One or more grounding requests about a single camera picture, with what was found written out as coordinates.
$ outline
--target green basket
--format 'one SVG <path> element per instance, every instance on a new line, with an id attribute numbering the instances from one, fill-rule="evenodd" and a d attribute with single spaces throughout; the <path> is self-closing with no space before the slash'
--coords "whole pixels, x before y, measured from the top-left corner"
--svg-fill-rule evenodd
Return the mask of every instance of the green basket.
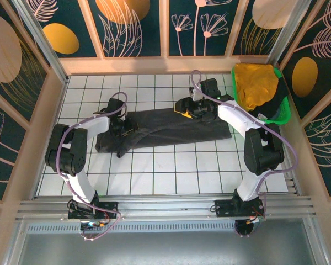
<path id="1" fill-rule="evenodd" d="M 282 78 L 282 73 L 277 68 L 274 68 L 275 75 L 278 78 Z M 234 92 L 234 100 L 238 101 L 238 94 L 237 94 L 237 84 L 236 84 L 236 75 L 234 74 L 234 68 L 232 69 L 232 80 L 233 80 L 233 92 Z M 275 120 L 263 120 L 266 123 L 275 123 L 275 124 L 285 124 L 291 119 L 291 109 L 289 107 L 288 97 L 285 97 L 282 100 L 280 106 L 280 115 Z"/>

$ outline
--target yellow oval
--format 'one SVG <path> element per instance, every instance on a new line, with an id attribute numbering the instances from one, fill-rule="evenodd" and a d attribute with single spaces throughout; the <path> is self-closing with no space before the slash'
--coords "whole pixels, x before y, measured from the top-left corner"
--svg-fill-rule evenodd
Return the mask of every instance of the yellow oval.
<path id="1" fill-rule="evenodd" d="M 0 17 L 0 82 L 14 80 L 21 69 L 21 63 L 20 39 L 10 24 Z"/>
<path id="2" fill-rule="evenodd" d="M 53 49 L 61 54 L 73 54 L 79 49 L 79 41 L 75 33 L 59 23 L 52 23 L 43 28 Z"/>
<path id="3" fill-rule="evenodd" d="M 99 10 L 110 21 L 117 24 L 132 24 L 134 20 L 127 18 L 129 15 L 124 2 L 130 12 L 135 11 L 139 20 L 143 19 L 150 10 L 150 0 L 95 0 Z"/>
<path id="4" fill-rule="evenodd" d="M 255 0 L 253 20 L 263 29 L 283 28 L 298 0 Z"/>
<path id="5" fill-rule="evenodd" d="M 300 98 L 309 95 L 314 88 L 318 78 L 318 66 L 316 62 L 309 58 L 301 58 L 293 70 L 292 86 L 295 95 Z"/>

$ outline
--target white grid mat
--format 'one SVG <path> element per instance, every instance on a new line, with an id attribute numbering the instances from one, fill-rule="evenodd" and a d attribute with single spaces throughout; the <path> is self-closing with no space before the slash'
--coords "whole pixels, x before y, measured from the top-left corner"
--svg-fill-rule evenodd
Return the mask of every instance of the white grid mat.
<path id="1" fill-rule="evenodd" d="M 215 78 L 222 94 L 233 95 L 231 75 Z M 172 108 L 188 97 L 188 75 L 73 76 L 59 123 L 71 125 L 108 105 L 118 91 L 127 94 L 128 111 Z M 247 170 L 244 139 L 231 126 L 231 139 L 130 150 L 122 158 L 97 153 L 95 139 L 87 145 L 85 171 L 99 195 L 233 193 Z M 283 174 L 268 179 L 262 192 L 287 193 Z M 44 169 L 38 196 L 70 195 L 62 178 Z"/>

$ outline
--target gray fabric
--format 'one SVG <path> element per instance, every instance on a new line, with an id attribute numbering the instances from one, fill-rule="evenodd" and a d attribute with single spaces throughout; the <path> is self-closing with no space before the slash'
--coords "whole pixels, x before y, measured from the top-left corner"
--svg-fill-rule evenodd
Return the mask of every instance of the gray fabric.
<path id="1" fill-rule="evenodd" d="M 189 119 L 173 108 L 130 112 L 127 115 L 138 124 L 138 130 L 124 137 L 112 136 L 110 131 L 97 136 L 98 152 L 117 152 L 121 157 L 130 149 L 188 144 L 231 138 L 228 124 L 209 114 L 202 120 Z"/>

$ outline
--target yellow cloth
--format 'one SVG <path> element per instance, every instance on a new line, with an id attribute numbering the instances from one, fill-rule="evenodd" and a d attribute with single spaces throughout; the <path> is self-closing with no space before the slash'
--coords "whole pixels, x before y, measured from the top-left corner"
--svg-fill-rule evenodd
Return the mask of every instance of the yellow cloth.
<path id="1" fill-rule="evenodd" d="M 277 90 L 278 78 L 272 65 L 238 63 L 234 67 L 238 104 L 250 111 L 270 101 Z"/>

